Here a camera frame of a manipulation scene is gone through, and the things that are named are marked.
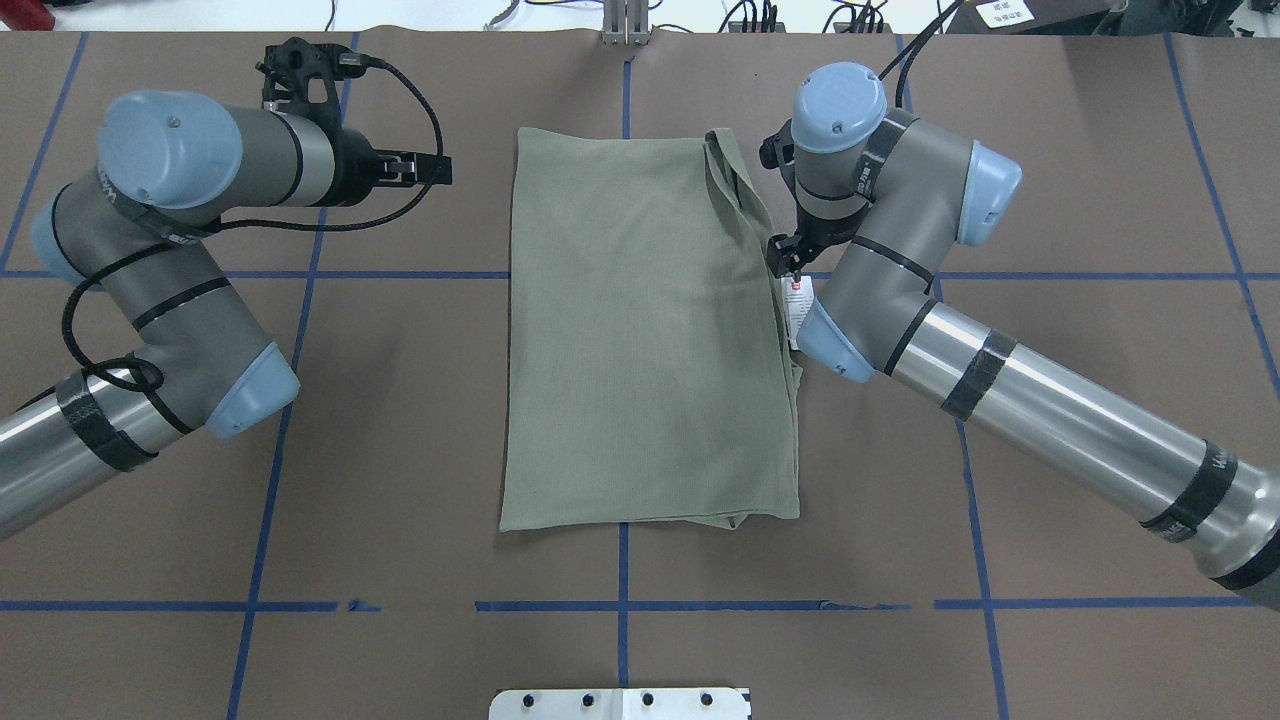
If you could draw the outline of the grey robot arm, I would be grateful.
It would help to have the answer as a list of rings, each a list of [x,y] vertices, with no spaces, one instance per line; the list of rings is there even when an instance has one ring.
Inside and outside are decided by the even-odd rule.
[[[374,149],[328,102],[315,117],[202,94],[116,99],[91,172],[33,220],[41,263],[72,284],[61,316],[77,369],[3,423],[3,537],[206,428],[230,438],[292,404],[300,380],[205,247],[237,208],[349,206],[372,188],[452,182],[443,152]],[[93,361],[79,301],[106,293],[142,345]]]
[[[845,252],[797,333],[814,363],[852,382],[886,375],[1070,478],[1199,573],[1277,607],[1277,469],[1181,429],[941,299],[950,249],[988,240],[1023,178],[983,143],[893,108],[878,74],[840,61],[799,86],[760,147],[796,201],[771,270],[796,281]]]

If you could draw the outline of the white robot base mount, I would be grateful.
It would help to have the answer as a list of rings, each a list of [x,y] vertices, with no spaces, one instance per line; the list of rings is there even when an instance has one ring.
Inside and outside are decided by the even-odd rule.
[[[751,719],[750,691],[732,687],[512,689],[489,719]]]

